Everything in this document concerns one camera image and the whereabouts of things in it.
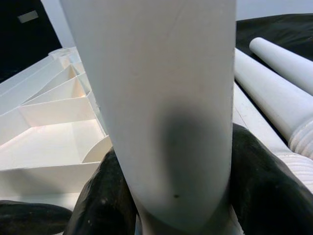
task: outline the white tube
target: white tube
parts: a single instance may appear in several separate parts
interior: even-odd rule
[[[198,233],[230,172],[235,0],[61,3],[139,214]]]
[[[250,43],[252,50],[282,77],[313,95],[313,62],[263,38]]]
[[[291,152],[236,84],[233,122],[254,134],[313,193],[313,161]]]
[[[235,77],[292,151],[313,158],[313,96],[272,72],[238,49]]]

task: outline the white pvc pipe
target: white pvc pipe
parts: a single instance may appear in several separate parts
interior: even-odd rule
[[[144,234],[154,232],[145,212],[186,233],[216,225],[230,172],[235,0],[61,3]]]
[[[252,50],[282,77],[313,95],[313,62],[263,38],[250,43]]]
[[[254,134],[313,193],[313,161],[291,152],[236,84],[233,122]]]
[[[238,49],[235,78],[288,140],[289,148],[313,158],[313,96]]]

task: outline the white cylinder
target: white cylinder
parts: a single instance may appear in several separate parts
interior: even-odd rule
[[[61,2],[139,214],[201,231],[230,172],[235,0]]]
[[[282,77],[313,95],[313,62],[263,38],[255,38],[250,50]]]
[[[313,96],[238,49],[235,78],[289,142],[291,150],[313,158]]]
[[[233,122],[254,134],[313,193],[313,161],[291,152],[236,84]]]

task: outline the black fabric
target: black fabric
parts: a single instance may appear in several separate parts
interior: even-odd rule
[[[236,47],[260,61],[249,43],[262,37],[313,60],[313,14],[289,14],[237,21]]]

